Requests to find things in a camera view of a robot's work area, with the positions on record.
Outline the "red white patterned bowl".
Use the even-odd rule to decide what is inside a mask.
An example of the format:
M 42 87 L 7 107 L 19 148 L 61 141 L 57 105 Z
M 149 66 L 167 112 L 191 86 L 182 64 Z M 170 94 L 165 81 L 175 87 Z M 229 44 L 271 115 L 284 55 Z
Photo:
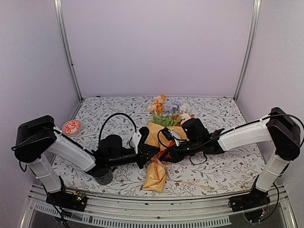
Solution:
M 63 125 L 62 132 L 65 135 L 74 135 L 80 131 L 80 128 L 81 123 L 79 120 L 69 120 Z

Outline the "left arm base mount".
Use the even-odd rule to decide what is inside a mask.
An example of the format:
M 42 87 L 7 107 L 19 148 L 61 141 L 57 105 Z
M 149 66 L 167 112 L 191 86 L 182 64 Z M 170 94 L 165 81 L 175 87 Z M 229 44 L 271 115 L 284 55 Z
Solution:
M 61 177 L 59 177 L 59 180 L 61 184 L 60 190 L 55 193 L 47 192 L 46 203 L 60 208 L 84 212 L 87 204 L 86 194 L 78 190 L 68 193 Z

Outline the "orange wrapping paper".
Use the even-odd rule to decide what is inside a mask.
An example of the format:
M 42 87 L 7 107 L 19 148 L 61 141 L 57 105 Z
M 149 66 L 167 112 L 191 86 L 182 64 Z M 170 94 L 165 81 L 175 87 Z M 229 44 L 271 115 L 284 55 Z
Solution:
M 162 163 L 162 165 L 163 165 L 164 168 L 167 168 L 167 162 L 166 161 L 162 161 L 161 157 L 165 154 L 165 156 L 164 156 L 165 158 L 171 158 L 170 153 L 167 152 L 167 150 L 168 150 L 167 148 L 163 148 L 158 153 L 158 158 L 159 158 L 159 160 Z

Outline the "front aluminium rail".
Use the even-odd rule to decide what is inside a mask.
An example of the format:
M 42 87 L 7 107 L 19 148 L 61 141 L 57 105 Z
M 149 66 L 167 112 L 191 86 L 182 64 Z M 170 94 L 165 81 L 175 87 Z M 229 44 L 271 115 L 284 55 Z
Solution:
M 272 187 L 267 205 L 233 211 L 231 197 L 245 190 L 202 196 L 128 196 L 86 191 L 84 211 L 70 211 L 66 226 L 93 228 L 299 228 L 283 185 Z

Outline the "blue fake flower stem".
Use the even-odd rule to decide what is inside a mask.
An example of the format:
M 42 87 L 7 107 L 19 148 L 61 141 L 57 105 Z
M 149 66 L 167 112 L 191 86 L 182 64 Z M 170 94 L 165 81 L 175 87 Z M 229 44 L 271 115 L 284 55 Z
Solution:
M 176 120 L 181 114 L 180 111 L 181 102 L 175 102 L 170 107 L 170 114 L 173 120 Z

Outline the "left metal frame post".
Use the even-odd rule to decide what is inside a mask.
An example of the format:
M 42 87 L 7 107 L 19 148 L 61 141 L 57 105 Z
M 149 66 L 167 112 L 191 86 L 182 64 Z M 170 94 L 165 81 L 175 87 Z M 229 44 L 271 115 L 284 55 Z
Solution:
M 79 86 L 78 79 L 76 77 L 76 71 L 74 68 L 74 63 L 72 60 L 72 55 L 68 43 L 68 37 L 67 37 L 67 31 L 66 31 L 66 25 L 64 21 L 64 14 L 63 14 L 63 8 L 62 8 L 62 1 L 61 0 L 54 0 L 54 6 L 55 6 L 55 14 L 57 18 L 57 24 L 58 29 L 61 37 L 61 42 L 63 46 L 63 51 L 66 58 L 67 68 L 71 77 L 72 85 L 76 94 L 76 97 L 79 102 L 83 101 L 83 96 L 81 93 L 81 89 Z

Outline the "right metal frame post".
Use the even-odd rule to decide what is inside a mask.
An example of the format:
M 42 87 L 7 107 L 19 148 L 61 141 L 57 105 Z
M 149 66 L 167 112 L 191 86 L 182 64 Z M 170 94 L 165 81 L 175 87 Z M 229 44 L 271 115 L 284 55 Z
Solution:
M 238 100 L 240 98 L 242 87 L 243 87 L 243 84 L 245 81 L 247 69 L 248 69 L 249 62 L 250 62 L 250 57 L 251 57 L 254 40 L 255 40 L 255 36 L 256 36 L 256 31 L 257 31 L 257 26 L 258 26 L 260 7 L 261 7 L 261 0 L 254 0 L 245 55 L 244 55 L 244 59 L 242 62 L 242 67 L 240 70 L 239 78 L 237 81 L 237 86 L 236 86 L 234 96 L 233 96 L 233 99 L 236 103 L 238 102 Z

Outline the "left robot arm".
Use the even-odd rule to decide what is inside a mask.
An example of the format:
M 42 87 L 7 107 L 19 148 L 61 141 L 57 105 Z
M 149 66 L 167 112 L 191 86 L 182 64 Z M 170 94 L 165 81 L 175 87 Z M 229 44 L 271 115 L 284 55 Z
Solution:
M 97 150 L 89 151 L 59 130 L 53 117 L 45 115 L 18 127 L 16 144 L 11 150 L 19 162 L 31 168 L 53 200 L 60 206 L 67 206 L 71 197 L 64 191 L 62 179 L 43 157 L 44 152 L 73 163 L 97 183 L 107 185 L 113 179 L 113 167 L 136 163 L 142 169 L 160 151 L 158 147 L 146 144 L 148 135 L 147 127 L 135 130 L 130 147 L 125 148 L 122 138 L 111 134 L 98 140 Z

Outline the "cream rose fake stem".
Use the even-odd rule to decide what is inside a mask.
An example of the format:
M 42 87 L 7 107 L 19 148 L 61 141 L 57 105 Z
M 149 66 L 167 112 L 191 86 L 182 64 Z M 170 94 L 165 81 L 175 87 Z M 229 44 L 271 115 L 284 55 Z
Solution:
M 159 116 L 156 114 L 156 112 L 155 112 L 156 106 L 155 106 L 153 103 L 152 103 L 152 105 L 148 106 L 148 111 L 149 111 L 153 116 L 159 117 Z

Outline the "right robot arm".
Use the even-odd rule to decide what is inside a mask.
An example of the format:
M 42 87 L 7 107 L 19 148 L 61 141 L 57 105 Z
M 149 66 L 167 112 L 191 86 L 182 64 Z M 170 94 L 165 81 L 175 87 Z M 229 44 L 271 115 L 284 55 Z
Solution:
M 252 192 L 246 195 L 249 207 L 256 207 L 264 199 L 264 193 L 287 169 L 291 161 L 299 157 L 304 144 L 304 123 L 295 115 L 274 107 L 270 113 L 249 123 L 229 130 L 224 128 L 209 132 L 199 119 L 187 120 L 182 129 L 187 139 L 178 139 L 168 129 L 159 134 L 175 141 L 166 146 L 163 161 L 180 162 L 198 152 L 216 155 L 243 146 L 257 145 L 266 162 L 265 168 L 256 177 Z

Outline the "green leafy fake stem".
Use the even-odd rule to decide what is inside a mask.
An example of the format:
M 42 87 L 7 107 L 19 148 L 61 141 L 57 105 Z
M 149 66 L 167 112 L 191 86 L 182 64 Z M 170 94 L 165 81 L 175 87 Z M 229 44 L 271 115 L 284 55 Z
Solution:
M 152 116 L 152 122 L 163 127 L 177 126 L 181 121 L 179 115 L 166 115 L 156 114 Z

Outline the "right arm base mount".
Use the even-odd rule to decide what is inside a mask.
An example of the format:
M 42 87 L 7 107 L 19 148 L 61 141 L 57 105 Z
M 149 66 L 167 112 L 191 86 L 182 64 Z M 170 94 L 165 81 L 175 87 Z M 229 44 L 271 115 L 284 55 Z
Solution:
M 251 224 L 261 223 L 267 220 L 268 218 L 270 218 L 274 214 L 279 203 L 279 198 L 280 198 L 279 188 L 275 183 L 273 184 L 273 186 L 275 187 L 277 192 L 277 199 L 275 206 L 271 212 L 269 212 L 271 200 L 268 195 L 268 192 L 262 192 L 257 190 L 256 188 L 252 188 L 248 194 L 229 198 L 228 207 L 231 208 L 233 212 L 237 212 L 237 211 L 244 211 L 247 209 L 253 209 L 265 205 L 266 206 L 265 209 L 246 212 L 244 214 L 245 219 Z

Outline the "black mug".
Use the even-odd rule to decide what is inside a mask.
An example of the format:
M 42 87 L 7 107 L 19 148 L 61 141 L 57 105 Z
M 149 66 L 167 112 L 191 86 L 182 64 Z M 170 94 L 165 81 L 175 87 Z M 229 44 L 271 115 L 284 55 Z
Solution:
M 98 174 L 96 176 L 93 176 L 93 179 L 99 184 L 99 185 L 107 185 L 112 182 L 113 180 L 113 173 L 111 170 L 108 170 L 104 174 Z

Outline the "yellow wrapping paper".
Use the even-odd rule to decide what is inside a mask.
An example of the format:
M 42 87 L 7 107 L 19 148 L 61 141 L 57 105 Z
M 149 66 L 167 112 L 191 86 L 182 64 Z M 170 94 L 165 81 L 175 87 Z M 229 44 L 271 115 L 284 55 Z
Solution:
M 142 186 L 143 190 L 151 190 L 157 193 L 162 193 L 166 179 L 167 179 L 167 167 L 165 163 L 160 161 L 160 156 L 167 150 L 162 146 L 157 138 L 157 133 L 162 130 L 164 126 L 148 122 L 149 135 L 147 138 L 147 144 L 156 146 L 161 151 L 153 156 L 152 161 L 147 167 L 146 178 Z

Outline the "floral patterned tablecloth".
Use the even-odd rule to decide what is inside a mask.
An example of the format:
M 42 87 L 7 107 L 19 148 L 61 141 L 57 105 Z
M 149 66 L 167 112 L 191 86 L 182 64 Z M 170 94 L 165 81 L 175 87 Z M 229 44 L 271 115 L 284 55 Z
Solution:
M 80 132 L 73 139 L 88 150 L 94 150 L 99 137 L 117 134 L 127 139 L 135 129 L 146 126 L 152 119 L 148 106 L 152 97 L 89 97 L 76 119 Z M 166 112 L 175 102 L 187 103 L 209 132 L 242 125 L 245 120 L 231 98 L 168 97 Z M 91 176 L 81 172 L 71 162 L 56 157 L 52 167 L 67 187 L 91 192 L 128 196 L 202 196 L 250 190 L 265 161 L 257 145 L 243 146 L 220 155 L 197 153 L 178 163 L 167 164 L 167 180 L 162 193 L 143 190 L 146 169 L 135 163 L 117 167 L 108 185 L 99 185 Z

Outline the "metal frame post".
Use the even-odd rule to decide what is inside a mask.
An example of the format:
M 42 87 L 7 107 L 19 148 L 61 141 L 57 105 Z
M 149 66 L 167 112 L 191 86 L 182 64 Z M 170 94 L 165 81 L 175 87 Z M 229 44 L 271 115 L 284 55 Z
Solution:
M 245 55 L 244 55 L 244 59 L 242 62 L 242 67 L 240 70 L 239 78 L 237 81 L 237 86 L 236 86 L 234 96 L 233 96 L 233 99 L 236 103 L 238 102 L 238 100 L 240 98 L 242 87 L 243 87 L 243 84 L 245 81 L 247 69 L 248 69 L 249 62 L 250 62 L 250 57 L 251 57 L 254 40 L 255 40 L 255 36 L 256 36 L 256 31 L 257 31 L 257 26 L 258 26 L 260 7 L 261 7 L 261 0 L 254 0 Z
M 72 60 L 72 55 L 68 43 L 68 37 L 67 37 L 67 31 L 66 31 L 66 25 L 64 21 L 64 14 L 63 14 L 63 8 L 62 8 L 62 1 L 61 0 L 54 0 L 54 6 L 55 6 L 55 14 L 57 18 L 57 24 L 58 29 L 61 37 L 61 42 L 63 46 L 63 51 L 66 58 L 67 68 L 71 77 L 72 85 L 76 94 L 76 97 L 79 102 L 83 101 L 83 96 L 81 93 L 81 89 L 79 86 L 78 79 L 76 77 L 76 71 L 74 68 L 74 63 Z

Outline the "orange fake flower stem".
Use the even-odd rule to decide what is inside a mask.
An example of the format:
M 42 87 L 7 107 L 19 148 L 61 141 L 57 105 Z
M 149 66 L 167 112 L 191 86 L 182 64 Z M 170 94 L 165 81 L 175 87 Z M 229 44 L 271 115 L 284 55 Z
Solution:
M 158 116 L 162 116 L 162 114 L 163 114 L 164 101 L 166 100 L 166 98 L 167 98 L 166 95 L 163 95 L 163 94 L 158 95 L 158 96 L 153 98 L 153 100 L 154 100 L 153 104 L 156 106 L 155 112 Z

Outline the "pink rose fake stem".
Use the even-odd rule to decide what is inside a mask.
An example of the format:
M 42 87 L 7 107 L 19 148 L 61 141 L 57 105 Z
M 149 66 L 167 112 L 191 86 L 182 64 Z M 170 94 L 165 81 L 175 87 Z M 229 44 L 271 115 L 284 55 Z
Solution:
M 193 117 L 193 114 L 191 112 L 191 106 L 187 103 L 183 103 L 179 107 L 179 112 L 180 112 L 180 124 L 183 124 L 187 120 L 191 119 Z

